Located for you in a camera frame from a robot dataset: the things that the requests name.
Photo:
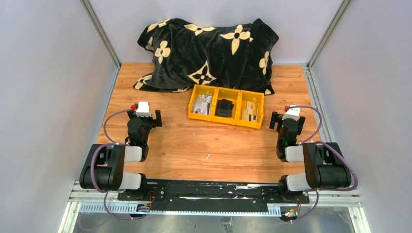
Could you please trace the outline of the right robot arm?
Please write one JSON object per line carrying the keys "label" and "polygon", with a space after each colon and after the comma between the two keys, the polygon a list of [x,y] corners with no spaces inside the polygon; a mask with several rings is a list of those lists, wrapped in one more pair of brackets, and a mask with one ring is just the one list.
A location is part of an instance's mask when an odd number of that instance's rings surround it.
{"label": "right robot arm", "polygon": [[335,142],[297,143],[305,117],[272,112],[270,129],[278,133],[276,155],[282,162],[303,163],[304,171],[283,175],[278,181],[276,195],[289,202],[305,190],[344,190],[356,184],[341,150]]}

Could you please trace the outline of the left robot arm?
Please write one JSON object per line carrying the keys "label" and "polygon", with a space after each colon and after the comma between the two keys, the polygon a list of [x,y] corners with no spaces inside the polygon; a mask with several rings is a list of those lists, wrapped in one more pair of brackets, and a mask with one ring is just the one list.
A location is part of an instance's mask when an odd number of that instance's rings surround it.
{"label": "left robot arm", "polygon": [[83,189],[99,192],[123,191],[126,196],[142,200],[150,196],[146,176],[124,170],[126,163],[146,160],[150,131],[163,125],[161,111],[150,112],[127,109],[129,116],[124,143],[112,140],[107,144],[93,144],[79,177]]}

